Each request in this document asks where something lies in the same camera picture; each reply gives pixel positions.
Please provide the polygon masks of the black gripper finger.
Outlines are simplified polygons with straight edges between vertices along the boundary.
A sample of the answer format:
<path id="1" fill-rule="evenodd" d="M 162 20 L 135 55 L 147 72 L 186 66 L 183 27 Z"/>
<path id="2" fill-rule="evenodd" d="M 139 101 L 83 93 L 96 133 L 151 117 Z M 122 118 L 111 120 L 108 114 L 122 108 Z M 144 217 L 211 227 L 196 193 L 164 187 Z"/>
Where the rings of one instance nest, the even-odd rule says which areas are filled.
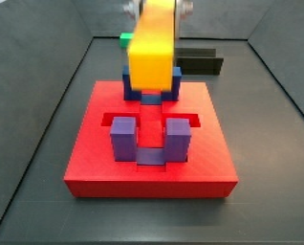
<path id="1" fill-rule="evenodd" d="M 143 0 L 128 0 L 123 10 L 134 19 L 139 19 L 143 10 Z"/>

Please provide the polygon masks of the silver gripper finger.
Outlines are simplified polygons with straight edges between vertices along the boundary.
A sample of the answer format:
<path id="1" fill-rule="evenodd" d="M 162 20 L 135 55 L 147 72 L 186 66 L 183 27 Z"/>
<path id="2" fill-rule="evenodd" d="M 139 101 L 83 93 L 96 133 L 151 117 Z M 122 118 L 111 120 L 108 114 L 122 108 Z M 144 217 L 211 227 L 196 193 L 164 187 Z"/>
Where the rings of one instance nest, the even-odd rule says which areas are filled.
<path id="1" fill-rule="evenodd" d="M 174 11 L 175 38 L 180 37 L 180 21 L 194 13 L 194 0 L 176 0 Z"/>

